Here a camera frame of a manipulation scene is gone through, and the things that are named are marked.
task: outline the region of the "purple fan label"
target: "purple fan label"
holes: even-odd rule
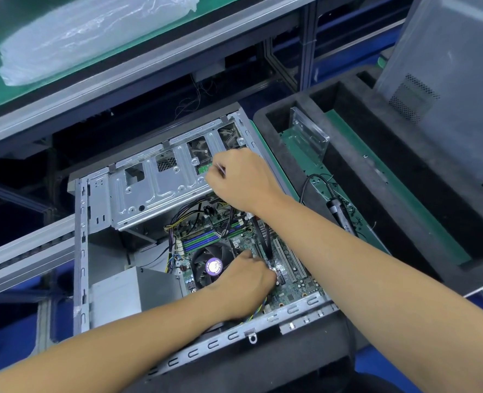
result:
[[[205,270],[210,276],[217,276],[223,270],[222,261],[219,258],[211,258],[205,264]]]

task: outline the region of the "person's right hand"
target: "person's right hand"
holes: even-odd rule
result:
[[[225,176],[217,165],[225,169]],[[220,198],[255,215],[265,204],[285,195],[265,160],[247,148],[215,154],[205,179]]]

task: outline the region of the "black cooling fan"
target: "black cooling fan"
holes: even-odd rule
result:
[[[191,258],[191,269],[198,288],[211,284],[233,261],[228,245],[216,243],[196,251]]]

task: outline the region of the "hand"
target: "hand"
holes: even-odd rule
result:
[[[276,273],[250,250],[243,251],[220,277],[204,289],[214,292],[221,321],[252,314],[276,285]]]
[[[217,165],[225,168],[225,176]],[[205,179],[220,198],[255,215],[268,202],[285,196],[265,160],[247,148],[215,154]]]

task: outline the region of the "forearm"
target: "forearm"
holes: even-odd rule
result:
[[[203,289],[180,301],[80,334],[0,373],[0,392],[122,391],[148,369],[221,321]]]
[[[422,390],[483,391],[482,310],[291,198],[265,201],[257,214]]]

